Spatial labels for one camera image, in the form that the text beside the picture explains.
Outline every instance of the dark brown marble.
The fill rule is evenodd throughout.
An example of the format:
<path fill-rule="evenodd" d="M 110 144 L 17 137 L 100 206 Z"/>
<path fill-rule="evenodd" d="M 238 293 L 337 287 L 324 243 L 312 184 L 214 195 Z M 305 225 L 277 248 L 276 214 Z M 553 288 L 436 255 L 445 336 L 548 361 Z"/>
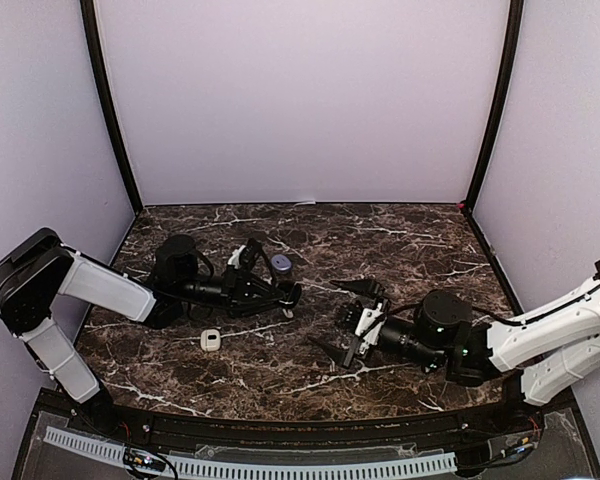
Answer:
<path fill-rule="evenodd" d="M 335 369 L 306 340 L 348 345 L 335 309 L 352 296 L 329 284 L 372 276 L 394 305 L 445 288 L 501 314 L 508 306 L 464 218 L 451 205 L 212 205 L 151 207 L 115 266 L 144 279 L 169 235 L 195 236 L 217 268 L 250 236 L 270 255 L 294 262 L 304 286 L 292 320 L 280 311 L 242 320 L 222 312 L 152 331 L 94 308 L 78 349 L 122 405 L 261 420 L 361 420 L 460 409 L 495 402 L 501 383 L 467 389 L 390 355 L 351 371 Z M 222 348 L 205 353 L 199 335 L 219 328 Z"/>

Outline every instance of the cable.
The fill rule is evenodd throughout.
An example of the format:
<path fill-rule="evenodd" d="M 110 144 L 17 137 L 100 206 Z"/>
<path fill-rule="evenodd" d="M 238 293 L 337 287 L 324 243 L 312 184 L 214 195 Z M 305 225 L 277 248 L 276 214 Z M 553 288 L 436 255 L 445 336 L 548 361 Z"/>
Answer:
<path fill-rule="evenodd" d="M 472 470 L 472 469 L 478 469 L 478 468 L 502 468 L 502 467 L 509 467 L 511 465 L 515 465 L 515 464 L 520 463 L 523 460 L 525 460 L 529 455 L 531 455 L 531 452 L 533 452 L 537 448 L 537 444 L 540 443 L 540 440 L 542 439 L 542 436 L 544 434 L 544 429 L 541 429 L 538 426 L 538 423 L 535 421 L 535 419 L 532 416 L 527 417 L 527 419 L 533 426 L 533 436 L 531 437 L 531 439 L 529 439 L 529 437 L 522 438 L 521 439 L 522 443 L 520 445 L 513 445 L 511 447 L 508 447 L 505 450 L 502 450 L 500 452 L 500 455 L 490 458 L 486 462 L 478 463 L 475 465 L 458 464 L 457 465 L 458 468 L 462 468 L 465 470 Z M 516 455 L 521 455 L 521 456 L 516 458 L 513 461 L 509 461 L 509 462 L 505 461 L 507 459 L 515 457 Z"/>
<path fill-rule="evenodd" d="M 93 423 L 91 422 L 91 420 L 89 420 L 89 419 L 88 419 L 88 418 L 87 418 L 87 417 L 86 417 L 86 416 L 85 416 L 85 415 L 82 413 L 82 411 L 81 411 L 81 410 L 80 410 L 80 408 L 79 408 L 79 407 L 80 407 L 80 405 L 79 405 L 79 404 L 78 404 L 78 403 L 77 403 L 77 402 L 76 402 L 76 401 L 75 401 L 73 398 L 71 398 L 71 397 L 69 396 L 69 394 L 68 394 L 66 391 L 64 391 L 64 389 L 63 389 L 63 392 L 65 393 L 66 397 L 69 399 L 69 403 L 71 403 L 72 405 L 74 405 L 74 409 L 73 409 L 73 410 L 76 412 L 76 414 L 77 414 L 77 415 L 80 417 L 80 419 L 81 419 L 81 420 L 82 420 L 82 421 L 83 421 L 83 422 L 84 422 L 84 423 L 85 423 L 85 424 L 86 424 L 86 425 L 87 425 L 89 428 L 91 428 L 91 429 L 92 429 L 94 432 L 96 432 L 98 435 L 100 435 L 100 436 L 102 436 L 102 437 L 105 437 L 105 438 L 107 438 L 107 439 L 109 439 L 109 440 L 111 440 L 111 441 L 113 441 L 113 442 L 119 442 L 119 441 L 120 441 L 120 440 L 116 440 L 116 439 L 115 439 L 115 438 L 113 438 L 111 435 L 109 435 L 109 434 L 106 434 L 106 433 L 102 432 L 100 429 L 96 428 L 96 426 L 95 426 L 95 425 L 93 425 Z M 140 446 L 140 445 L 138 445 L 138 444 L 135 444 L 135 443 L 131 442 L 131 441 L 130 441 L 130 439 L 131 439 L 131 430 L 129 430 L 129 426 L 128 426 L 128 425 L 127 425 L 125 422 L 121 422 L 121 426 L 123 426 L 123 427 L 125 428 L 126 432 L 127 432 L 127 441 L 126 441 L 126 442 L 122 442 L 122 444 L 125 446 L 125 448 L 133 447 L 133 448 L 135 448 L 135 449 L 137 449 L 137 450 L 142 450 L 143 452 L 147 452 L 147 453 L 149 453 L 150 455 L 153 455 L 154 457 L 156 457 L 156 458 L 159 458 L 159 459 L 160 459 L 160 460 L 162 460 L 162 461 L 163 461 L 163 462 L 164 462 L 164 463 L 165 463 L 165 464 L 166 464 L 166 465 L 169 467 L 169 469 L 170 469 L 170 470 L 173 472 L 173 479 L 174 479 L 174 480 L 178 480 L 178 479 L 180 478 L 180 477 L 179 477 L 179 475 L 178 475 L 178 470 L 176 470 L 176 467 L 175 467 L 175 465 L 173 465 L 173 463 L 171 463 L 171 462 L 169 461 L 169 459 L 167 459 L 167 457 L 166 457 L 166 456 L 162 455 L 161 453 L 157 453 L 157 452 L 150 452 L 150 451 L 148 451 L 148 450 L 147 450 L 145 447 L 143 447 L 143 446 Z M 145 475 L 145 477 L 146 477 L 147 475 L 151 475 L 151 474 L 144 474 L 144 473 L 138 472 L 137 470 L 135 470 L 135 468 L 134 468 L 134 467 L 132 467 L 132 469 L 134 470 L 134 472 L 136 472 L 136 473 L 138 473 L 138 474 Z"/>
<path fill-rule="evenodd" d="M 390 310 L 388 315 L 398 315 L 399 313 L 404 312 L 405 310 L 413 310 L 414 308 L 418 308 L 420 306 L 419 303 L 408 303 L 406 305 L 401 305 L 399 307 Z"/>
<path fill-rule="evenodd" d="M 542 320 L 550 315 L 553 315 L 554 313 L 558 313 L 559 311 L 564 310 L 565 308 L 568 308 L 571 305 L 574 305 L 578 302 L 581 302 L 582 300 L 585 300 L 587 297 L 590 297 L 598 290 L 600 290 L 600 283 L 598 285 L 596 285 L 595 287 L 593 287 L 592 289 L 586 291 L 582 295 L 575 297 L 575 298 L 569 300 L 568 302 L 563 303 L 562 305 L 558 305 L 557 307 L 554 307 L 547 312 L 539 313 L 538 315 L 536 315 L 534 317 L 527 318 L 524 320 L 518 320 L 515 322 L 511 321 L 511 320 L 507 320 L 505 318 L 502 318 L 500 315 L 496 315 L 495 313 L 490 312 L 489 310 L 486 310 L 484 308 L 473 307 L 473 309 L 477 312 L 481 312 L 481 313 L 484 313 L 485 315 L 489 315 L 491 318 L 493 318 L 497 322 L 503 323 L 504 325 L 508 325 L 510 327 L 520 327 L 520 326 L 530 325 L 532 323 L 539 322 L 540 320 Z"/>

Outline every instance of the black metal frame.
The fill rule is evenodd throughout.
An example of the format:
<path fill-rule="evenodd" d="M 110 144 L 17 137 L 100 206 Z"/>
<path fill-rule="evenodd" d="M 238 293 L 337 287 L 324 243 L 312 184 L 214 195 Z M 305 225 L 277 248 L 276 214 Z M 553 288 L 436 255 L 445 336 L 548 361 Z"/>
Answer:
<path fill-rule="evenodd" d="M 127 190 L 127 196 L 133 207 L 133 211 L 140 213 L 143 209 L 142 199 L 138 186 L 133 177 L 131 163 L 124 146 L 118 117 L 113 105 L 113 97 L 107 79 L 107 70 L 105 68 L 104 56 L 102 54 L 102 45 L 98 34 L 98 21 L 96 18 L 95 5 L 93 0 L 80 0 L 82 8 L 82 22 L 84 23 L 84 32 L 87 38 L 87 47 L 89 48 L 89 57 L 91 58 L 91 68 L 93 69 L 93 78 L 96 82 L 98 97 L 100 98 L 100 107 L 104 115 L 104 121 L 109 132 L 109 139 L 113 147 L 113 153 L 116 156 L 118 169 Z"/>
<path fill-rule="evenodd" d="M 507 21 L 507 31 L 502 49 L 502 59 L 500 60 L 500 70 L 498 71 L 496 89 L 493 95 L 493 102 L 491 103 L 489 119 L 487 120 L 487 128 L 484 132 L 482 146 L 478 154 L 478 161 L 473 172 L 471 185 L 467 192 L 467 198 L 462 202 L 470 213 L 478 201 L 480 189 L 482 188 L 487 168 L 489 167 L 489 160 L 493 153 L 493 147 L 496 143 L 498 129 L 500 128 L 500 120 L 502 119 L 502 112 L 504 111 L 504 104 L 507 99 L 507 91 L 509 90 L 509 82 L 511 80 L 511 72 L 513 71 L 516 47 L 518 45 L 523 5 L 524 0 L 511 0 L 509 5 L 509 19 Z"/>
<path fill-rule="evenodd" d="M 542 408 L 544 414 L 571 408 L 584 441 L 594 476 L 600 478 L 600 465 L 591 438 L 584 428 L 582 414 L 568 391 L 558 394 Z M 489 419 L 507 412 L 503 403 L 482 405 L 450 412 L 412 415 L 385 420 L 355 422 L 259 422 L 224 420 L 149 412 L 129 407 L 116 407 L 133 432 L 134 443 L 168 454 L 170 450 L 194 451 L 198 445 L 225 445 L 260 449 L 339 449 L 416 443 L 419 450 L 442 448 L 462 451 L 479 448 L 486 440 L 502 433 L 494 431 Z M 72 415 L 67 398 L 48 389 L 41 389 L 29 418 L 12 480 L 20 480 L 31 437 L 40 412 L 67 417 L 68 426 L 94 433 L 79 416 Z M 150 432 L 143 426 L 149 425 Z M 514 431 L 525 431 L 520 426 Z M 125 441 L 122 432 L 114 437 Z"/>

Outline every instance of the black robot arm segment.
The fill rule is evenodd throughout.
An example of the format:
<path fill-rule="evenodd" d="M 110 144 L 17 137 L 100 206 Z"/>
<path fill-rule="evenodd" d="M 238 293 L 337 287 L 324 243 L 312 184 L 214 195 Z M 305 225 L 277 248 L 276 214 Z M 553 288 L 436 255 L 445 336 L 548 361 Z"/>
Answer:
<path fill-rule="evenodd" d="M 256 276 L 257 260 L 268 260 L 249 240 L 222 275 L 198 252 L 191 237 L 168 239 L 156 252 L 147 285 L 64 245 L 51 229 L 34 233 L 0 261 L 0 318 L 22 340 L 36 362 L 57 381 L 100 430 L 115 428 L 112 400 L 51 313 L 56 295 L 68 295 L 119 313 L 151 328 L 163 328 L 183 314 L 182 303 L 220 308 L 246 317 L 274 308 L 288 315 L 300 286 Z M 207 272 L 198 272 L 198 260 Z"/>
<path fill-rule="evenodd" d="M 429 292 L 413 306 L 412 321 L 405 321 L 392 316 L 377 282 L 337 282 L 340 288 L 373 298 L 374 307 L 356 302 L 345 308 L 341 323 L 354 333 L 348 350 L 310 340 L 345 368 L 354 358 L 365 359 L 372 349 L 380 349 L 427 373 L 446 367 L 448 381 L 467 387 L 555 350 L 514 376 L 519 398 L 539 406 L 600 366 L 600 261 L 596 269 L 594 277 L 567 295 L 492 324 L 474 324 L 472 306 L 442 290 Z"/>
<path fill-rule="evenodd" d="M 270 281 L 252 271 L 260 259 L 269 272 Z M 206 267 L 205 272 L 200 272 L 198 261 Z M 176 309 L 177 305 L 187 302 L 225 310 L 232 318 L 275 308 L 281 308 L 290 316 L 301 295 L 299 284 L 277 281 L 262 245 L 254 239 L 236 250 L 225 271 L 215 275 L 213 265 L 196 248 L 194 239 L 175 235 L 156 251 L 156 263 L 147 283 Z"/>

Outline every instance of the lavender wall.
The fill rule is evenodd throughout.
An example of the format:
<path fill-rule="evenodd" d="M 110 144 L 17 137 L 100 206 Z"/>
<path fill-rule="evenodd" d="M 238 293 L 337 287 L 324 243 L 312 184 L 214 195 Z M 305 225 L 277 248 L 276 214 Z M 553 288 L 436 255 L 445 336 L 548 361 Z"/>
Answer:
<path fill-rule="evenodd" d="M 100 112 L 77 1 L 0 1 L 0 258 L 41 226 L 109 260 L 132 219 Z M 84 308 L 62 302 L 74 335 Z M 40 385 L 0 321 L 0 479 Z"/>
<path fill-rule="evenodd" d="M 594 273 L 600 259 L 600 0 L 526 2 L 476 216 L 527 309 Z M 575 392 L 600 457 L 600 371 Z"/>
<path fill-rule="evenodd" d="M 508 2 L 98 2 L 149 204 L 456 202 Z"/>

